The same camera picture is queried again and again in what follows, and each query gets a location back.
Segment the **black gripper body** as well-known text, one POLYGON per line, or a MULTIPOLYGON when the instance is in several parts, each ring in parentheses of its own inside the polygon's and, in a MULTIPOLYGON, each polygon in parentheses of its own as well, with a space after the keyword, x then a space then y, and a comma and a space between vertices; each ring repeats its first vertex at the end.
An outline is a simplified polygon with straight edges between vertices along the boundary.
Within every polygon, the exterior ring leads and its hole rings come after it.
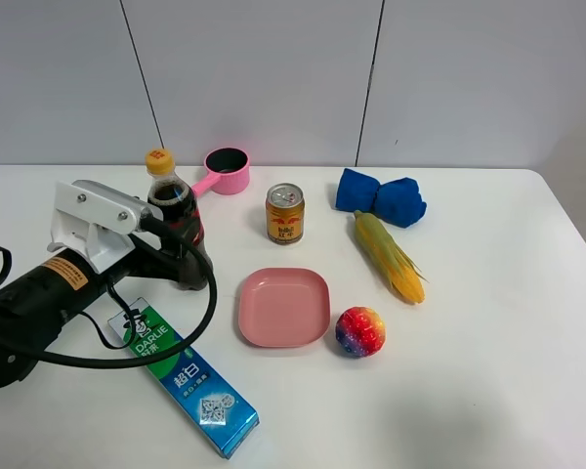
POLYGON ((97 275, 97 287, 106 289, 125 277, 165 279, 175 282, 181 289, 195 289, 186 282, 181 261, 155 249, 140 237, 130 234, 135 248, 103 273, 97 275))

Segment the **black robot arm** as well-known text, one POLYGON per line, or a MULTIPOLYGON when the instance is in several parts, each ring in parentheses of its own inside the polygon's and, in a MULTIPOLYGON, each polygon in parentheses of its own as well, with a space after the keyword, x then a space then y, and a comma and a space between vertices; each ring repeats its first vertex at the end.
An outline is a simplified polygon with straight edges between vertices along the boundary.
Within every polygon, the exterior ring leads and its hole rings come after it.
POLYGON ((145 320, 120 299, 114 285, 125 277, 177 280, 180 269, 179 260, 140 240, 101 274, 75 251, 64 249, 0 288, 0 338, 43 352, 69 321, 107 293, 120 305, 124 330, 135 344, 146 333, 145 320))

